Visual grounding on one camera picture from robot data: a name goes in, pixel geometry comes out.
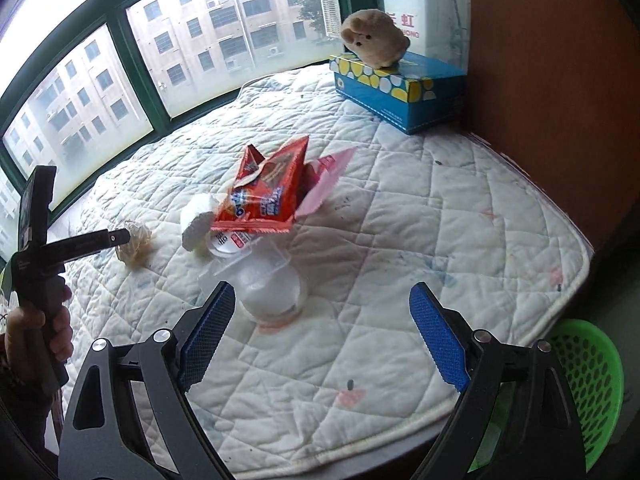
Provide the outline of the person's left hand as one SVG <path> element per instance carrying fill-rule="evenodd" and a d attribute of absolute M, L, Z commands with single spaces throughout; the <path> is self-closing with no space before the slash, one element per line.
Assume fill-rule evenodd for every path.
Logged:
<path fill-rule="evenodd" d="M 71 296 L 72 292 L 65 283 L 52 292 L 53 302 L 58 306 L 58 313 L 52 320 L 53 335 L 49 341 L 49 351 L 62 364 L 66 363 L 74 351 L 70 312 L 65 305 Z M 3 343 L 6 362 L 21 382 L 25 384 L 35 382 L 40 377 L 40 371 L 37 368 L 32 345 L 27 339 L 30 336 L 42 335 L 42 328 L 47 322 L 46 315 L 31 302 L 18 298 L 16 292 L 11 292 L 9 306 L 11 311 L 6 317 Z"/>

